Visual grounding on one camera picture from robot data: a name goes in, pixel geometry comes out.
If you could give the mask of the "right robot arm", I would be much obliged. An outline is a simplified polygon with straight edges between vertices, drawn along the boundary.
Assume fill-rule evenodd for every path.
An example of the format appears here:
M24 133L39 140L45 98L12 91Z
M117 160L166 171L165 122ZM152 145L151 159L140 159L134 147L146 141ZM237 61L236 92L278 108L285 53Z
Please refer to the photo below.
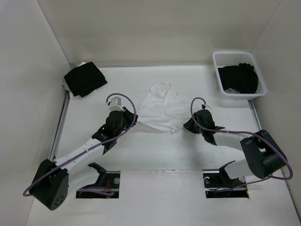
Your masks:
M230 186L235 180L247 176L266 179L287 164L286 156L266 130L256 133L225 130L215 125L209 110L193 113L183 127L193 134L201 134L214 146L237 149L244 154L244 159L228 162L219 168L218 181L223 186Z

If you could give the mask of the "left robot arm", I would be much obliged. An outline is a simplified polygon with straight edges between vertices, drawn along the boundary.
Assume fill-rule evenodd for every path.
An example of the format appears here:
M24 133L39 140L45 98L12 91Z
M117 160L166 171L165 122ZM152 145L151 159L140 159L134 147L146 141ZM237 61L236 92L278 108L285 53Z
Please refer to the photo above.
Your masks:
M84 186L77 192L112 196L114 193L108 188L97 190L105 184L106 170L93 160L110 151L118 138L136 124L137 119L136 111L130 112L126 107L111 111L105 124L83 146L55 161L45 159L23 195L33 196L49 210L56 210L68 195L73 175L91 167L96 170L89 177L92 185Z

